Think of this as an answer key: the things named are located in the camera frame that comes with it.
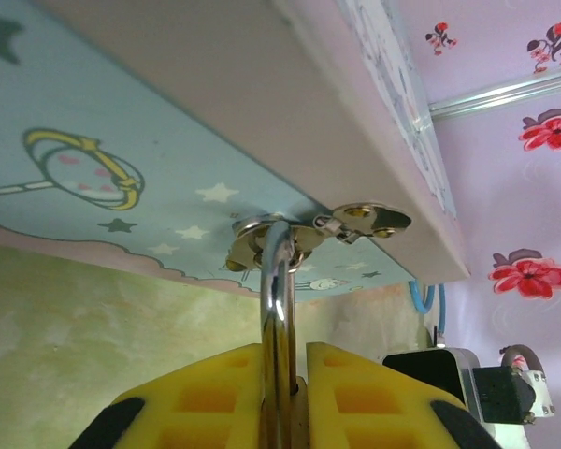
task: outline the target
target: metal bracket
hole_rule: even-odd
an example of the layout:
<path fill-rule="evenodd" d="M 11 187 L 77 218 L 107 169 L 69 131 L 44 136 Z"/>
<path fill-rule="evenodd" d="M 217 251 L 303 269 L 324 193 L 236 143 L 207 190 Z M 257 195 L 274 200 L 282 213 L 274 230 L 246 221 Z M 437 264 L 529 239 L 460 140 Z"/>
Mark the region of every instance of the metal bracket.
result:
<path fill-rule="evenodd" d="M 285 219 L 278 214 L 252 217 L 233 225 L 237 239 L 226 257 L 226 267 L 230 271 L 240 272 L 260 268 L 270 227 Z M 320 246 L 327 235 L 312 226 L 289 224 L 295 240 L 295 254 L 292 269 L 296 269 L 307 259 L 314 248 Z"/>
<path fill-rule="evenodd" d="M 328 237 L 352 244 L 360 237 L 388 239 L 405 231 L 411 218 L 379 203 L 355 203 L 333 210 L 332 216 L 318 215 L 313 225 Z"/>

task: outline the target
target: green wall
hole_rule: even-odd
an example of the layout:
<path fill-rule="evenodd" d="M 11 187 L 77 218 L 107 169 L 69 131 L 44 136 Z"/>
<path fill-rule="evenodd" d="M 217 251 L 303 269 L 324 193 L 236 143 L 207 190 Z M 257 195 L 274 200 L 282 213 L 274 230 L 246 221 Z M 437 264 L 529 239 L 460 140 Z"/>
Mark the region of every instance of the green wall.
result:
<path fill-rule="evenodd" d="M 297 305 L 304 342 L 423 344 L 403 286 Z M 0 248 L 0 448 L 63 449 L 121 392 L 259 341 L 257 299 Z"/>

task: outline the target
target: metal hook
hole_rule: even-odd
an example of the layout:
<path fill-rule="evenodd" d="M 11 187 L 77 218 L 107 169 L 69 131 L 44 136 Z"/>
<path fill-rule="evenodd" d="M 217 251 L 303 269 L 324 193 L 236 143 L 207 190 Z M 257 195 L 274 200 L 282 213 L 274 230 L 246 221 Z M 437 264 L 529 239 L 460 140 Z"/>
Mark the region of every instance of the metal hook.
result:
<path fill-rule="evenodd" d="M 260 289 L 264 410 L 270 449 L 291 447 L 291 395 L 297 390 L 294 256 L 291 226 L 278 221 L 266 233 Z"/>

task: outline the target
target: yellow foam block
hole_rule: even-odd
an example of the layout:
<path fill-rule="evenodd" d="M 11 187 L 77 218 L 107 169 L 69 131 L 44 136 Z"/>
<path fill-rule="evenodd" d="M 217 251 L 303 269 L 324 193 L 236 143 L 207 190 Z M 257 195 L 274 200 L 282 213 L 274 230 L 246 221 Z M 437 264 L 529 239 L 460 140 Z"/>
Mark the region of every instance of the yellow foam block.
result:
<path fill-rule="evenodd" d="M 215 355 L 127 391 L 145 406 L 116 449 L 256 449 L 261 345 Z"/>
<path fill-rule="evenodd" d="M 324 343 L 308 345 L 312 449 L 458 449 L 430 407 L 454 396 Z"/>

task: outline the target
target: blue cable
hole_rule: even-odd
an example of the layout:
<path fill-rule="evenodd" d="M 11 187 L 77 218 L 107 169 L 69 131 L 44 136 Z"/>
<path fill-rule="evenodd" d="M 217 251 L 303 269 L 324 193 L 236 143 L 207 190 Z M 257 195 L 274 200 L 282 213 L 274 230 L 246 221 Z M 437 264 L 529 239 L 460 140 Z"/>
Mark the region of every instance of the blue cable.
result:
<path fill-rule="evenodd" d="M 426 298 L 422 299 L 422 295 L 420 294 L 420 288 L 418 287 L 418 283 L 416 281 L 410 281 L 410 292 L 411 298 L 413 299 L 413 305 L 415 306 L 415 310 L 421 313 L 422 315 L 426 315 L 431 309 L 432 305 L 434 304 L 434 290 L 435 286 L 430 285 L 428 287 L 428 291 L 426 292 Z M 445 321 L 447 319 L 447 308 L 445 303 L 445 286 L 444 284 L 439 284 L 439 333 L 444 334 L 445 332 Z"/>

